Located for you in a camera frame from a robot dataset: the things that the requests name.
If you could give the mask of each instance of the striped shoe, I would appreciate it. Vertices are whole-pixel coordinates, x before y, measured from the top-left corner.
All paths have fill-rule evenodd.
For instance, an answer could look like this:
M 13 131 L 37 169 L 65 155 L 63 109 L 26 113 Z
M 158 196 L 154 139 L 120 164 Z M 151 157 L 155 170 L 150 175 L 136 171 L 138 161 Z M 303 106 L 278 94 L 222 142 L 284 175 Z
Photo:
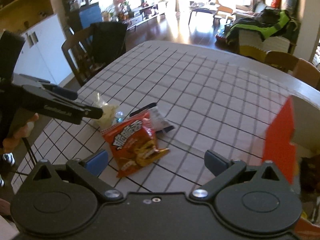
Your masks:
M 6 161 L 7 163 L 9 163 L 11 166 L 14 165 L 14 157 L 12 153 L 5 153 L 4 155 L 2 155 L 2 158 L 4 161 Z
M 4 187 L 4 180 L 2 179 L 1 175 L 0 175 L 0 187 Z

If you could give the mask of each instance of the hardwood floor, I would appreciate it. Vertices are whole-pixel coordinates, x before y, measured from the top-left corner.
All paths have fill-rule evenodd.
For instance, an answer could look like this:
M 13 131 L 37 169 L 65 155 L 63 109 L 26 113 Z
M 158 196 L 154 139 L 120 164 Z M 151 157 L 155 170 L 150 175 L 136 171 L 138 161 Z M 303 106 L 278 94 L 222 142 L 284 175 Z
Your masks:
M 188 12 L 166 12 L 165 16 L 159 16 L 137 26 L 127 32 L 127 51 L 135 46 L 150 40 L 172 41 L 183 44 L 193 44 L 211 49 L 221 49 L 232 52 L 225 44 L 216 42 L 216 33 L 225 21 L 221 20 L 221 26 L 213 28 L 212 15 L 208 13 L 190 14 Z M 76 79 L 71 80 L 65 88 L 77 91 L 80 86 Z

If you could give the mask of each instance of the grid tablecloth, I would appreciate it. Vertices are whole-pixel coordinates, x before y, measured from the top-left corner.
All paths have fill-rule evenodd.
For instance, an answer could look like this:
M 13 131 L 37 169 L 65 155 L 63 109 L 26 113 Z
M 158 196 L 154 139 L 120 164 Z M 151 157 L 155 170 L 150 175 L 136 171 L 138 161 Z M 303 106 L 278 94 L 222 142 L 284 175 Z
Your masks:
M 118 167 L 109 156 L 100 178 L 124 194 L 189 193 L 213 178 L 203 161 L 208 149 L 258 165 L 265 130 L 287 96 L 294 93 L 245 66 L 149 42 L 107 66 L 81 88 L 79 98 L 92 100 L 97 92 L 106 102 L 119 104 L 119 111 L 125 114 L 157 102 L 175 126 L 159 138 L 159 146 L 168 147 L 170 153 L 127 178 L 116 178 Z M 91 119 L 84 118 L 80 125 L 54 119 L 32 147 L 38 159 L 63 164 L 86 158 L 106 143 Z M 26 156 L 18 171 L 29 173 L 31 168 Z M 15 191 L 24 179 L 23 175 L 14 177 Z

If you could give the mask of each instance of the silver screw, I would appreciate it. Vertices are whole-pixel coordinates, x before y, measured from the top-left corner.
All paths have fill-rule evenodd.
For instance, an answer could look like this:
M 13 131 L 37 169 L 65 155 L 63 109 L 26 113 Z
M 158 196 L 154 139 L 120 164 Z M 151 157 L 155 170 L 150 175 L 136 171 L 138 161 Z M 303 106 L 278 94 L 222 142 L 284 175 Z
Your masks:
M 208 196 L 208 192 L 204 189 L 196 189 L 192 192 L 193 196 L 198 197 L 198 198 L 202 198 L 202 197 L 207 197 Z
M 160 201 L 161 201 L 161 198 L 159 198 L 159 197 L 154 197 L 154 198 L 152 199 L 152 201 L 153 201 L 153 202 L 160 202 Z
M 144 199 L 144 200 L 143 200 L 143 203 L 145 203 L 145 204 L 151 204 L 152 201 L 151 201 L 151 199 Z
M 116 190 L 116 189 L 111 189 L 111 190 L 107 190 L 104 195 L 107 197 L 107 198 L 117 198 L 117 197 L 120 197 L 121 195 L 121 192 Z

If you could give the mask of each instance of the person's hand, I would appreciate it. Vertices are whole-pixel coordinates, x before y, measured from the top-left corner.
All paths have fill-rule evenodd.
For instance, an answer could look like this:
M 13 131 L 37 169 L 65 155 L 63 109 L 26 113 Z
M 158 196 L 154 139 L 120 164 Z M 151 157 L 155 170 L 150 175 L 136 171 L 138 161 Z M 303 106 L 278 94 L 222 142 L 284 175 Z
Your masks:
M 35 114 L 33 117 L 31 117 L 25 126 L 21 127 L 19 130 L 14 132 L 13 136 L 11 138 L 6 138 L 3 140 L 3 149 L 4 153 L 10 153 L 13 152 L 15 147 L 20 142 L 20 138 L 29 136 L 31 130 L 33 129 L 34 122 L 39 119 L 39 115 Z

